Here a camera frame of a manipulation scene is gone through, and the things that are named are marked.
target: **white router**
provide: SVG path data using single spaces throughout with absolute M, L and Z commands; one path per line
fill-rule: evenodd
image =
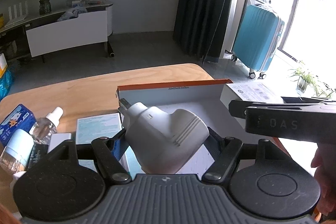
M 8 7 L 9 21 L 7 22 L 5 27 L 9 26 L 9 25 L 12 25 L 16 22 L 22 21 L 28 16 L 28 1 L 27 0 L 25 1 L 26 13 L 24 15 L 22 14 L 22 3 L 21 2 L 19 3 L 19 11 L 20 11 L 20 16 L 19 17 L 17 17 L 16 4 L 14 4 L 13 7 L 14 7 L 14 18 L 13 18 L 13 15 L 12 15 L 12 7 L 9 6 Z

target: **plastic bag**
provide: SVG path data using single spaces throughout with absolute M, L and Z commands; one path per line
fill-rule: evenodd
M 5 73 L 0 78 L 0 101 L 8 94 L 12 83 L 12 73 L 9 69 L 6 69 Z
M 57 21 L 68 20 L 71 18 L 77 18 L 79 14 L 87 13 L 87 10 L 84 7 L 76 6 L 67 10 Z

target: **dark curtain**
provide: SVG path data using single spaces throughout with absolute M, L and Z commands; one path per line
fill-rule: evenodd
M 208 54 L 209 60 L 216 62 L 223 45 L 230 4 L 231 0 L 179 0 L 173 39 L 186 54 L 203 60 Z

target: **suitcase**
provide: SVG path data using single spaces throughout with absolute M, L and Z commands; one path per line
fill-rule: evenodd
M 284 21 L 267 5 L 249 5 L 241 22 L 231 60 L 240 59 L 250 68 L 249 76 L 255 71 L 264 79 L 278 47 Z

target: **bottle on shelf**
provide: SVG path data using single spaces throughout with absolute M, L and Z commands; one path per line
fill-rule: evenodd
M 57 133 L 56 127 L 59 125 L 59 119 L 63 115 L 63 109 L 60 107 L 55 108 L 46 117 L 39 118 L 29 131 L 29 134 L 38 144 L 49 144 L 52 134 Z
M 34 145 L 33 138 L 24 130 L 17 129 L 0 156 L 0 166 L 8 174 L 24 171 Z

